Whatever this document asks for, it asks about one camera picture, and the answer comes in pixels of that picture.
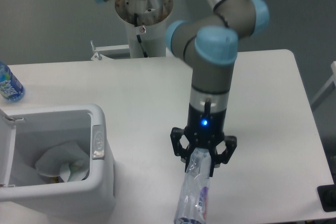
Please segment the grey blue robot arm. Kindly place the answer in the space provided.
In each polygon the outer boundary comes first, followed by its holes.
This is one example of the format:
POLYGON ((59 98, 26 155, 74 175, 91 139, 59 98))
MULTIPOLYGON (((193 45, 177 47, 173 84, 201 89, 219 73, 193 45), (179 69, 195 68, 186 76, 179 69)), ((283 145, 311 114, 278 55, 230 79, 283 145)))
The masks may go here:
POLYGON ((170 51, 192 68, 187 125, 171 131, 174 154, 190 164, 194 150, 203 148, 209 151, 211 169, 228 163, 237 139, 225 135, 223 128, 238 42, 267 28, 266 3, 207 0, 212 8, 210 16, 166 25, 173 0, 114 1, 127 30, 132 58, 160 57, 170 51))

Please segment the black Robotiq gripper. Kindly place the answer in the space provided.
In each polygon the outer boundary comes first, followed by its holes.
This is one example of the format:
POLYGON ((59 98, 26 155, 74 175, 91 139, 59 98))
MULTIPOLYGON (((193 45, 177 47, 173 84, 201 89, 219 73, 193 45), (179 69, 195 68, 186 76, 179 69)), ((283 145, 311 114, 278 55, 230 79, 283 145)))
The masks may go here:
POLYGON ((215 168, 229 162, 237 147, 237 137, 224 135, 223 133, 226 111, 225 109, 220 112, 206 114, 189 105, 187 126, 184 129, 172 128, 170 138, 174 155, 184 161, 184 171, 188 168, 191 154, 195 148, 209 150, 211 156, 210 177, 213 177, 215 168), (181 144, 182 136, 185 136, 188 141, 186 148, 181 144), (225 144, 225 149, 221 153, 217 151, 217 146, 220 143, 225 144))

